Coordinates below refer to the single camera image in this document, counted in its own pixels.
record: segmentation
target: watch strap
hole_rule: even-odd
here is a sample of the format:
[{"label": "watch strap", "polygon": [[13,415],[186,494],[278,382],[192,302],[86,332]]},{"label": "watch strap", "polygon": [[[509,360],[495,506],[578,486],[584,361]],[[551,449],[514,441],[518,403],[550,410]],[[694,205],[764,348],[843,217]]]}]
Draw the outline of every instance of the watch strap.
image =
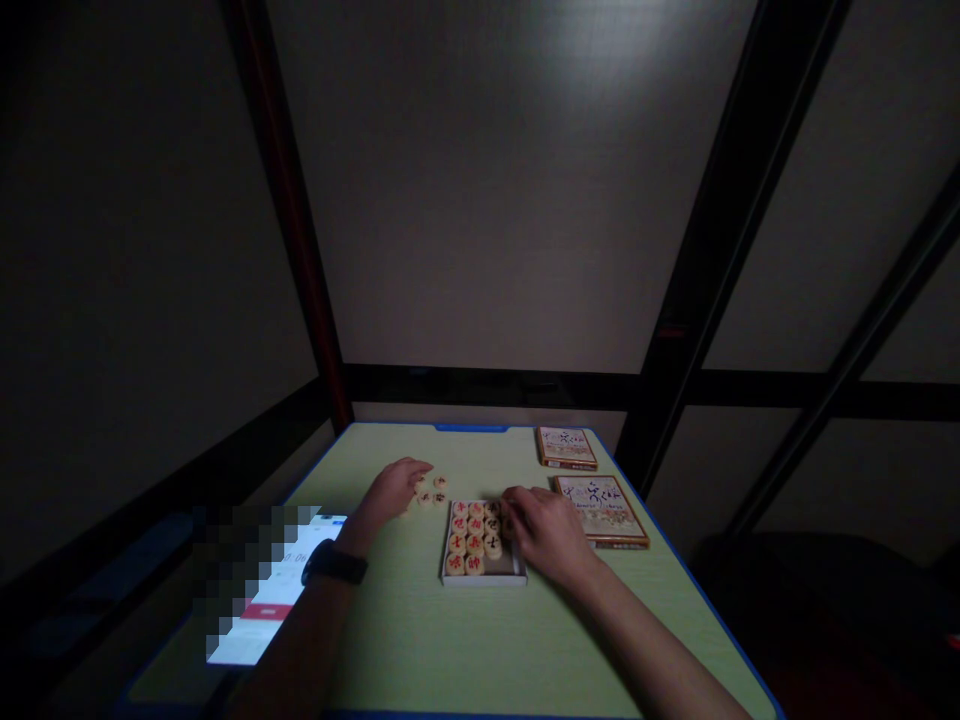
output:
[{"label": "watch strap", "polygon": [[329,538],[317,545],[303,568],[300,582],[306,586],[314,575],[326,575],[343,580],[351,585],[363,582],[367,573],[367,562],[337,550]]}]

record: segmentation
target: white wall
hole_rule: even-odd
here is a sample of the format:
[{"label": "white wall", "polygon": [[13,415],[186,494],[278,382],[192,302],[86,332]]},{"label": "white wall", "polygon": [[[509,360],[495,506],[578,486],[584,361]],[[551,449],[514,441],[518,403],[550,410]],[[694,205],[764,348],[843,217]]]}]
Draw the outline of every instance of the white wall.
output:
[{"label": "white wall", "polygon": [[929,565],[960,542],[960,425],[832,420],[758,532],[860,535]]},{"label": "white wall", "polygon": [[960,383],[960,246],[904,315],[864,380]]},{"label": "white wall", "polygon": [[960,156],[958,27],[853,3],[705,367],[830,366]]},{"label": "white wall", "polygon": [[647,507],[685,560],[726,529],[798,415],[790,408],[683,411]]},{"label": "white wall", "polygon": [[348,363],[640,371],[755,3],[269,3]]},{"label": "white wall", "polygon": [[317,374],[216,4],[63,5],[4,116],[3,581]]}]

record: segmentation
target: cardboard box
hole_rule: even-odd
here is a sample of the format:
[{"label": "cardboard box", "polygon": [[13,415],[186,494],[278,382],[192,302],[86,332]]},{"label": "cardboard box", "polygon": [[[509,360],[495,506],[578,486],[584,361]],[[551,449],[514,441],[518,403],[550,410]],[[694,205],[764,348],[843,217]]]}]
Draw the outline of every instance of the cardboard box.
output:
[{"label": "cardboard box", "polygon": [[[466,500],[484,502],[483,500]],[[447,534],[443,538],[443,556],[440,558],[440,582],[447,587],[520,587],[527,584],[527,566],[520,554],[513,553],[513,543],[504,538],[503,554],[496,560],[484,556],[483,575],[447,575],[447,541],[450,539],[450,523],[453,520],[453,503],[447,508]]]}]

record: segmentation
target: left hand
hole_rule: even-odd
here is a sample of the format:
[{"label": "left hand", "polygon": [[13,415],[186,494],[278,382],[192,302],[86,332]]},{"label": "left hand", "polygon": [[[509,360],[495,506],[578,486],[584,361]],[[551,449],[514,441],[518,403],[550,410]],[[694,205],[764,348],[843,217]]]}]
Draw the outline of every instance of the left hand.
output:
[{"label": "left hand", "polygon": [[410,457],[381,470],[356,512],[344,523],[337,537],[337,549],[354,557],[366,557],[380,528],[407,509],[416,492],[413,486],[430,470],[430,463]]},{"label": "left hand", "polygon": [[413,499],[413,486],[430,470],[433,465],[411,457],[390,463],[370,485],[356,515],[364,516],[376,528],[381,527],[407,509]]}]

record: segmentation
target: green table surface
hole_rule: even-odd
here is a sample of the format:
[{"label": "green table surface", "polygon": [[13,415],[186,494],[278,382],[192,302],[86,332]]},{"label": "green table surface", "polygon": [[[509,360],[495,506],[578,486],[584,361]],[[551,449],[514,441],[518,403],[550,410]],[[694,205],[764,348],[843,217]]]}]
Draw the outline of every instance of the green table surface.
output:
[{"label": "green table surface", "polygon": [[[621,480],[650,549],[603,559],[726,686],[752,717],[775,718],[764,688],[724,631],[596,434],[596,473]],[[493,498],[511,485],[549,487],[534,430],[448,432],[433,425],[354,423],[288,505],[348,515],[371,480],[406,455],[449,480],[453,500]],[[617,672],[573,610],[530,570],[519,588],[448,588],[439,579],[446,511],[415,507],[381,532],[343,634],[329,705],[344,710],[639,717]],[[132,685],[134,704],[202,703],[222,670],[204,668],[182,627]]]}]

